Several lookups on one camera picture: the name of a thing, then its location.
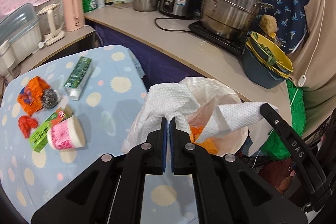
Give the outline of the green wasabi box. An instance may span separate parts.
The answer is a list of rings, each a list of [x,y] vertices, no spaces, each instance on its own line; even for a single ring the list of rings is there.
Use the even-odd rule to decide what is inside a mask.
[[[72,116],[73,110],[66,105],[55,110],[37,129],[30,135],[29,143],[34,152],[41,152],[48,144],[47,133],[56,124]]]

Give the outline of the white paper towel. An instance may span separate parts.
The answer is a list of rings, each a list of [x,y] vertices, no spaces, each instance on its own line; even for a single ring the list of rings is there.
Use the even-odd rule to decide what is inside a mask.
[[[121,151],[128,153],[133,147],[146,141],[147,135],[161,128],[161,120],[175,119],[177,129],[190,132],[186,117],[195,113],[200,104],[186,84],[163,83],[150,87],[140,112],[133,121]]]
[[[216,106],[197,143],[203,143],[211,137],[221,138],[247,127],[252,134],[252,141],[264,144],[272,127],[260,113],[263,104],[263,102],[245,102]]]

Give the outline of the white bag trash bin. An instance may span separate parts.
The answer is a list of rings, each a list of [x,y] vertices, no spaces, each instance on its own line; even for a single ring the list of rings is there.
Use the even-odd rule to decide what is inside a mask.
[[[213,79],[186,77],[181,83],[187,85],[200,104],[187,120],[191,127],[202,128],[197,144],[209,144],[209,153],[235,154],[250,138],[252,144],[247,154],[251,156],[266,142],[271,129],[260,114],[263,102],[241,102],[231,88]]]

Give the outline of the pink white paper cup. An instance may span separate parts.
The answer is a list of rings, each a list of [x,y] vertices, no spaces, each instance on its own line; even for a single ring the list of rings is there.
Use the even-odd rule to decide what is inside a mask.
[[[81,148],[86,144],[83,129],[75,115],[54,125],[48,131],[47,139],[54,150]]]

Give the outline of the blue patterned tablecloth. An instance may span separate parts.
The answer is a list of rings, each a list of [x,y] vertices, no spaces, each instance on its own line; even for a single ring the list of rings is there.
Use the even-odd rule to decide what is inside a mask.
[[[93,71],[80,98],[71,100],[63,85],[80,57],[92,59]],[[157,129],[159,118],[177,116],[188,130],[186,116],[199,108],[186,84],[157,84],[147,89],[142,68],[131,50],[105,46],[57,59],[11,81],[1,105],[1,185],[25,221],[88,168],[99,156],[119,156],[142,143]],[[17,96],[39,76],[60,94],[79,122],[85,145],[63,150],[32,150],[18,127],[23,110]]]

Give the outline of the red crumpled plastic bag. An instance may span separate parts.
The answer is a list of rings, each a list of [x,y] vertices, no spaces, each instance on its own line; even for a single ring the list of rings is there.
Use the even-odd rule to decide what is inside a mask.
[[[25,139],[28,139],[30,137],[31,129],[38,127],[38,121],[34,118],[23,115],[18,119],[18,126]]]

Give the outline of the steel wool scrubber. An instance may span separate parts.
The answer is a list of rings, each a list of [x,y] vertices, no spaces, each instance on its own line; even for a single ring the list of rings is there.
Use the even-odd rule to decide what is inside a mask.
[[[52,88],[44,90],[42,96],[42,106],[45,109],[54,108],[58,104],[59,100],[60,97],[57,91],[53,90]]]

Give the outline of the green drink carton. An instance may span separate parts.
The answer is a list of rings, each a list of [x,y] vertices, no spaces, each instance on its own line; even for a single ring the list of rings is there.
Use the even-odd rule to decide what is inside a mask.
[[[80,57],[74,69],[66,79],[63,88],[68,94],[69,99],[77,101],[93,71],[92,59]]]

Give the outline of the orange plastic snack bag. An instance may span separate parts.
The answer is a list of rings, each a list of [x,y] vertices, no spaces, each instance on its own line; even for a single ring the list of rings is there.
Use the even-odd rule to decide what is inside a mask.
[[[20,91],[17,101],[22,107],[23,111],[32,116],[35,112],[43,108],[42,97],[45,90],[51,86],[36,76],[29,80],[28,84]]]

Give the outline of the stacked yellow green bowls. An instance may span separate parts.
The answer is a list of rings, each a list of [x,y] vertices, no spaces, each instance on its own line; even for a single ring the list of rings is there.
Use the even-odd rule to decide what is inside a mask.
[[[242,64],[246,76],[266,89],[287,80],[294,71],[290,58],[274,42],[254,31],[245,42]]]

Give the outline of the black induction cooker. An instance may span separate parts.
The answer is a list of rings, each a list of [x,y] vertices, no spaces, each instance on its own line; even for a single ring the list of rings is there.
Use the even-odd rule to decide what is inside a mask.
[[[206,41],[209,41],[225,51],[231,53],[235,56],[240,56],[244,52],[244,43],[239,40],[228,40],[225,39],[213,32],[210,32],[206,28],[203,27],[201,21],[196,21],[194,23],[191,23],[188,25],[189,30],[195,34],[196,36],[199,36],[202,39],[205,39]]]

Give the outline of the white blender cup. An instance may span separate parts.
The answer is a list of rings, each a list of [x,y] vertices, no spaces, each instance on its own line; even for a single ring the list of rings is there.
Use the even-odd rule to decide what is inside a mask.
[[[1,50],[1,59],[0,59],[1,76],[6,77],[7,75],[13,72],[13,70],[17,66],[17,62],[14,51],[11,48],[10,42],[8,40],[5,40],[1,44],[0,50]]]

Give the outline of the large steel steamer pot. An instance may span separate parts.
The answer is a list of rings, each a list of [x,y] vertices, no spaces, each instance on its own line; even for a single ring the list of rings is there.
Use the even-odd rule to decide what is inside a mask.
[[[272,9],[273,5],[263,0],[203,0],[201,23],[225,39],[241,39],[262,8]]]

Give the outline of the white dish drainer box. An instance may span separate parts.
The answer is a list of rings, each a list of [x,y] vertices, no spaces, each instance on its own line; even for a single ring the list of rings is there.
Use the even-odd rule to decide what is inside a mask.
[[[42,34],[32,4],[26,3],[5,17],[0,28],[1,43],[6,40],[10,43],[18,63],[39,50]]]

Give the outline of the pink electric kettle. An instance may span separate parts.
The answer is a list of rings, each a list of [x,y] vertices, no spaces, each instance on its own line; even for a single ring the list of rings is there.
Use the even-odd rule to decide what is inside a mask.
[[[66,31],[76,31],[84,26],[82,0],[62,0]]]

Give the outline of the small steel pot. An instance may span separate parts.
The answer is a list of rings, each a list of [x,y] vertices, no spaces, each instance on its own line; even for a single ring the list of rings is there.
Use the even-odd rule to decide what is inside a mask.
[[[159,0],[133,0],[133,9],[139,12],[152,12],[158,8]]]

